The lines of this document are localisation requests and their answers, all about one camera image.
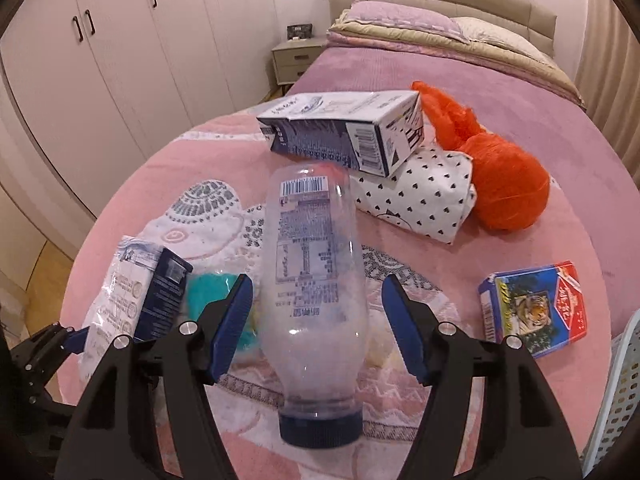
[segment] purple pillow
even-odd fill
[[[456,22],[434,10],[420,9],[388,2],[355,2],[344,21],[363,25],[420,30],[469,43]]]

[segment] bottle cap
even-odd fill
[[[280,436],[292,446],[329,449],[346,446],[362,434],[362,410],[340,418],[316,420],[280,414]]]

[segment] nightstand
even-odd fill
[[[280,86],[293,85],[322,54],[325,38],[290,40],[272,50],[273,66]]]

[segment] translucent plastic bottle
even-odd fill
[[[289,444],[337,447],[362,433],[354,390],[366,353],[364,281],[347,172],[330,163],[276,171],[258,337],[284,387],[280,436]]]

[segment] teal object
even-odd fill
[[[212,301],[224,300],[234,283],[238,279],[236,274],[201,274],[193,276],[187,286],[187,312],[189,318],[197,321],[204,308]],[[239,351],[249,351],[256,348],[258,338],[247,319],[238,346]]]

